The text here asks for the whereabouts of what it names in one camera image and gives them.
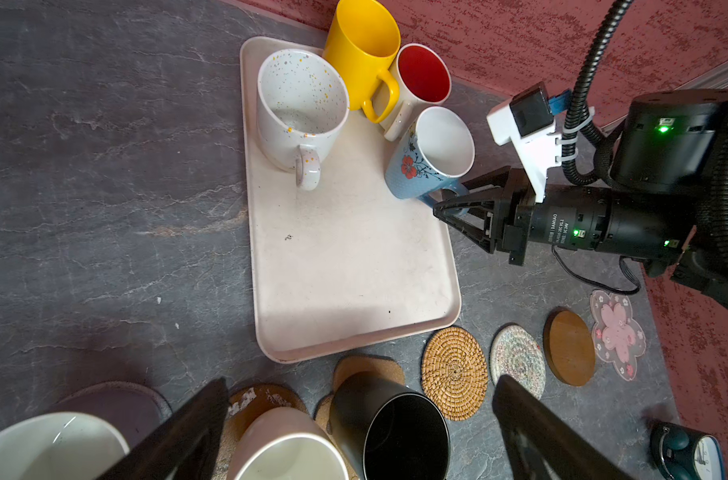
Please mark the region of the woven rattan coaster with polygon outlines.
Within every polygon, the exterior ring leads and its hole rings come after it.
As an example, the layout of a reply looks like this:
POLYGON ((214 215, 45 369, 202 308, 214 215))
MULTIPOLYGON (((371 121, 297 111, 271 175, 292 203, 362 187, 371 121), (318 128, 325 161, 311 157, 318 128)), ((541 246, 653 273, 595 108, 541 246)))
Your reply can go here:
POLYGON ((436 331, 421 360, 424 394, 451 421, 465 421, 482 407, 489 385, 487 361, 479 342, 467 330, 436 331))

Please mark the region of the pink flower coaster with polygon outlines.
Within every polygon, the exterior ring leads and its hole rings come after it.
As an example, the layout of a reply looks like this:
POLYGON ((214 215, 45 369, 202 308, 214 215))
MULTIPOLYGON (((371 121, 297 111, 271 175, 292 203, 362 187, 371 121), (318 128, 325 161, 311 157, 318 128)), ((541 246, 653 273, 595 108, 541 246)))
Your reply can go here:
POLYGON ((594 290, 589 303, 597 358, 612 364, 623 380, 633 381, 638 373, 638 359, 646 352, 647 336, 634 318, 630 298, 594 290))

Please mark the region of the black mug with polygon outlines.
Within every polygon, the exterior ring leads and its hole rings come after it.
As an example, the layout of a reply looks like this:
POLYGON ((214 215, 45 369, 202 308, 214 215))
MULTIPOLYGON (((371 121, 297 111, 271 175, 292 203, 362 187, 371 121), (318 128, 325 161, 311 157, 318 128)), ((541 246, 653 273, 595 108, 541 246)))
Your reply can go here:
POLYGON ((336 390, 332 435, 361 479, 444 479, 451 459, 443 414, 427 396, 373 372, 336 390))

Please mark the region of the yellow mug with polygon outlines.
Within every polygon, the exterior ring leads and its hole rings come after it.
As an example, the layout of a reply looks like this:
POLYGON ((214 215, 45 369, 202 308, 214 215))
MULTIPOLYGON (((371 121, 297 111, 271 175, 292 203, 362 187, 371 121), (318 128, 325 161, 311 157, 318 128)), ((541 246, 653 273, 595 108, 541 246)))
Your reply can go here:
POLYGON ((390 72, 401 48, 391 13, 376 0, 341 0, 329 29, 323 58, 343 78, 350 109, 379 124, 396 107, 400 86, 390 72))

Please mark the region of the white braided coaster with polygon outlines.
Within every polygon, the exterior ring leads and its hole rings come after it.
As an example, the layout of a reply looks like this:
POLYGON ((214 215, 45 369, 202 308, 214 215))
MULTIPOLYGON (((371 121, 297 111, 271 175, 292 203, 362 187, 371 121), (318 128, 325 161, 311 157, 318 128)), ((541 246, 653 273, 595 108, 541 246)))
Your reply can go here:
POLYGON ((489 355, 494 385, 503 375, 514 378, 540 400, 545 390, 545 359, 539 344, 517 324, 502 327, 495 335, 489 355))

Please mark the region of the red interior mug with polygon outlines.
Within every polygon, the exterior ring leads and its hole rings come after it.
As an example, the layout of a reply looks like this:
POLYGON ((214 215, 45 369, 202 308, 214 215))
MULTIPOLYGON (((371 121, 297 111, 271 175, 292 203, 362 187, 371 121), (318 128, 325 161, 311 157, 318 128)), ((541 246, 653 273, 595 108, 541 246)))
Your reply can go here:
POLYGON ((440 106, 452 91, 450 71, 429 47, 411 43, 403 46, 389 72, 399 85, 399 100, 379 123, 388 141, 398 140, 428 107, 440 106))

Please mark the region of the blue floral mug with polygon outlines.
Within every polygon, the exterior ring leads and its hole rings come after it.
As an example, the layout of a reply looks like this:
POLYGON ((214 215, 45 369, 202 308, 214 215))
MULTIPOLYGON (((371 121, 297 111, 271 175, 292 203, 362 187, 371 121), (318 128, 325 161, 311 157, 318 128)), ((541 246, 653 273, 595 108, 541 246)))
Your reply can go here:
POLYGON ((424 110, 399 140, 385 172, 385 182, 398 199, 419 199, 428 206, 431 194, 448 190, 469 193, 460 182, 472 168, 475 143, 465 122, 445 107, 424 110))

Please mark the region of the brown paw coaster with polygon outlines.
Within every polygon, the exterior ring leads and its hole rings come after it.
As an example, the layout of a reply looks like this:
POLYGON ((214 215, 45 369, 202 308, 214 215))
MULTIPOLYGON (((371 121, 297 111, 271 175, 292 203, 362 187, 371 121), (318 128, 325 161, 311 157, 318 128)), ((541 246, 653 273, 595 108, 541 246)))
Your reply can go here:
POLYGON ((343 456, 343 460, 347 469, 349 479, 358 479, 354 468, 346 459, 342 450, 338 447, 334 436, 332 435, 332 427, 330 423, 330 411, 332 399, 339 387, 350 377, 355 374, 369 372, 374 373, 380 378, 384 378, 400 385, 406 384, 406 376, 403 368, 393 359, 366 355, 351 355, 342 358, 333 373, 332 392, 324 397, 317 405, 314 412, 314 421, 324 430, 338 452, 343 456))

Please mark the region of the brown wooden coaster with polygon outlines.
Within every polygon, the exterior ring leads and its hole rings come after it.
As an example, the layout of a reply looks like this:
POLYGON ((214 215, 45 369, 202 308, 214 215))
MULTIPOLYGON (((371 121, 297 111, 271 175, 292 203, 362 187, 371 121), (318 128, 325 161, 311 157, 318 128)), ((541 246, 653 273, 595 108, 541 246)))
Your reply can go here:
POLYGON ((586 322, 573 311, 557 307, 543 331, 545 358, 554 376, 570 386, 582 387, 594 375, 595 352, 586 322))

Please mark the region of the brown glossy coaster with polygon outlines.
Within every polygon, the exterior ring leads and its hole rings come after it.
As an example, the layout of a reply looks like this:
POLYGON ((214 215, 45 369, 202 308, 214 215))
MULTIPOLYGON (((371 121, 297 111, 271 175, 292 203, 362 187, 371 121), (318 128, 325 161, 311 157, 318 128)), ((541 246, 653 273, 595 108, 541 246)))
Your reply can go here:
POLYGON ((293 390, 278 384, 256 384, 230 393, 213 479, 227 478, 231 458, 246 430, 259 416, 279 407, 308 412, 293 390))

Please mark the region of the grey round coaster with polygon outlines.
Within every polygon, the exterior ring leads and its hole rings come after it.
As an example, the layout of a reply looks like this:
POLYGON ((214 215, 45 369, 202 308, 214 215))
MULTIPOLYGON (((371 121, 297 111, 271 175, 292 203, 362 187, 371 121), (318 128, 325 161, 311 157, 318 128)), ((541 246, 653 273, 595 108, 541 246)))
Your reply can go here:
POLYGON ((173 410, 157 391, 126 381, 86 387, 61 400, 47 413, 79 412, 114 426, 133 449, 165 423, 173 410))

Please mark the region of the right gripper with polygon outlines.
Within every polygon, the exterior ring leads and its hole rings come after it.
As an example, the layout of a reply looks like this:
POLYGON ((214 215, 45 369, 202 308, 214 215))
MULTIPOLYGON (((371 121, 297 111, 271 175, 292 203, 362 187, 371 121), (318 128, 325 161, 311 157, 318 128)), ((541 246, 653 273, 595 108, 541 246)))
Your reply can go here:
POLYGON ((516 265, 531 243, 669 265, 693 226, 692 210, 662 195, 551 185, 538 202, 526 171, 511 166, 461 185, 471 193, 439 202, 434 216, 485 252, 507 253, 516 265))

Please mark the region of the white mug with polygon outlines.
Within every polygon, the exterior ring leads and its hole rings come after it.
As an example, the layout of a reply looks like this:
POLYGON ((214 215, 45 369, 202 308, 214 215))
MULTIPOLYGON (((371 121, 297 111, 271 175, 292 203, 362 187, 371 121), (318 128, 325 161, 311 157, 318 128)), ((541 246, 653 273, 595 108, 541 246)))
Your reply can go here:
POLYGON ((257 127, 263 153, 295 174, 296 186, 316 189, 349 116, 347 87, 321 56, 300 49, 270 54, 257 81, 257 127))
POLYGON ((278 407, 260 415, 239 440, 229 479, 325 479, 349 477, 337 447, 309 414, 278 407))

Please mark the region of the lavender mug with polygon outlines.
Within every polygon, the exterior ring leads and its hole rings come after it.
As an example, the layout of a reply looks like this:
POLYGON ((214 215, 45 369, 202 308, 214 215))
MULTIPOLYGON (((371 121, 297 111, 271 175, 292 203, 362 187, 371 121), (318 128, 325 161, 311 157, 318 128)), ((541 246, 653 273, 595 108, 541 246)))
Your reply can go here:
POLYGON ((0 432, 0 479, 96 479, 130 451, 109 422, 56 412, 0 432))

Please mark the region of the white mug front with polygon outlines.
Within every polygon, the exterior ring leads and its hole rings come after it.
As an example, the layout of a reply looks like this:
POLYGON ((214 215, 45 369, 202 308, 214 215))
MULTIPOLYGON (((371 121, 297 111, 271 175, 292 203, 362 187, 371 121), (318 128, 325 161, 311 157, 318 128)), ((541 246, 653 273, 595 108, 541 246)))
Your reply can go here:
POLYGON ((337 447, 309 414, 278 407, 260 415, 239 440, 229 479, 325 479, 349 477, 337 447))

